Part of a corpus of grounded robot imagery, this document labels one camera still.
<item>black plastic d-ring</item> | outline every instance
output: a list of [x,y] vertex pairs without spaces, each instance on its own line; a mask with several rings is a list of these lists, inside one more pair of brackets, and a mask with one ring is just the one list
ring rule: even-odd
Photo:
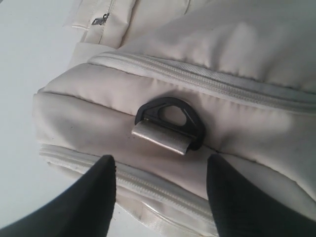
[[[161,111],[161,109],[169,106],[178,107],[186,116],[187,121],[183,126],[178,126],[176,124],[167,122],[159,117],[159,112]],[[190,150],[198,150],[204,142],[205,126],[202,120],[189,104],[177,98],[159,98],[143,105],[139,108],[137,112],[135,125],[145,119],[188,137],[191,137],[192,142],[188,147],[188,149]]]

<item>backpack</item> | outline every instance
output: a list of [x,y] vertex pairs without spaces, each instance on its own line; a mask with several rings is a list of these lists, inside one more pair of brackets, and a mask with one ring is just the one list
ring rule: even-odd
[[218,236],[212,154],[316,220],[313,5],[213,0],[72,67],[34,96],[40,156],[78,176],[113,155],[117,203],[166,236]]

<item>metal zipper pull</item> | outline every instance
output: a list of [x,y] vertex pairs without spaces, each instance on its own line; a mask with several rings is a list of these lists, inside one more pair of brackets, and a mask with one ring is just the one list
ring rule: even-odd
[[100,25],[102,26],[108,19],[109,17],[109,13],[106,13],[103,15],[102,18],[95,18],[94,21],[92,22],[92,25],[95,26],[95,25]]

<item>white surface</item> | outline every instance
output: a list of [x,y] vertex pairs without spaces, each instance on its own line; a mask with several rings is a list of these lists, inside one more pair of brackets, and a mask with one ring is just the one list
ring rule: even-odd
[[[82,32],[63,28],[71,0],[0,5],[0,227],[33,212],[73,181],[38,158],[32,97],[65,71]],[[116,207],[108,237],[156,236]]]

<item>metal clip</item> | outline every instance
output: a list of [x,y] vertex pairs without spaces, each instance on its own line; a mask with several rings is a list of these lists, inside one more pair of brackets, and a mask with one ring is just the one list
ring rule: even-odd
[[95,25],[100,25],[102,26],[108,19],[109,17],[109,13],[106,13],[103,15],[102,18],[95,18],[94,21],[92,22],[92,25],[95,26]]

